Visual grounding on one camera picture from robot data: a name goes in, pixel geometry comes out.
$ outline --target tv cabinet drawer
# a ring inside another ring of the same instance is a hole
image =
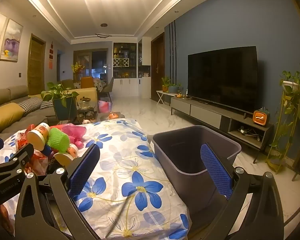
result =
[[[182,102],[180,100],[171,98],[171,105],[172,108],[177,109],[185,114],[190,114],[190,104],[186,102]]]
[[[220,128],[220,122],[221,122],[221,115],[211,112],[209,110],[191,105],[191,114],[192,117],[205,122],[207,124],[210,124],[214,126],[215,128]]]

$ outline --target floral bedsheet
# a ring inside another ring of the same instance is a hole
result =
[[[79,210],[101,239],[183,239],[191,226],[188,209],[175,192],[134,119],[85,125],[85,147],[100,148],[100,160],[81,194]],[[14,137],[0,150],[0,163],[15,153]],[[14,224],[18,195],[4,205]],[[61,217],[61,229],[68,232]]]

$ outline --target dining chair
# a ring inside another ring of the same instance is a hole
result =
[[[63,87],[65,89],[69,88],[69,89],[75,89],[74,84],[73,84],[73,80],[72,79],[65,79],[61,81],[61,84],[63,85]]]
[[[94,88],[93,77],[82,77],[81,78],[81,88]]]
[[[112,101],[111,101],[111,97],[110,97],[110,92],[112,92],[112,88],[113,88],[113,82],[114,82],[114,77],[112,77],[109,85],[107,85],[100,93],[106,93],[108,94],[109,98],[110,98],[110,102],[112,104]]]

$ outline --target blue wall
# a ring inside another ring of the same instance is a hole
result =
[[[169,75],[169,26],[165,28],[166,75]],[[207,0],[176,19],[177,82],[187,87],[189,54],[231,47],[256,46],[260,101],[271,121],[280,104],[283,70],[300,63],[300,16],[292,0]],[[300,125],[289,156],[300,147]]]

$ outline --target yellow cushion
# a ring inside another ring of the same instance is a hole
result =
[[[98,101],[98,95],[97,95],[97,88],[81,88],[81,89],[72,89],[69,90],[69,93],[72,91],[76,91],[79,95],[77,96],[77,101],[80,102],[80,99],[85,97],[85,98],[91,98],[91,101],[97,102]],[[34,95],[34,96],[29,96],[30,98],[32,97],[38,97],[41,98],[41,95]]]
[[[0,132],[19,121],[23,116],[24,110],[16,103],[9,103],[0,106]]]

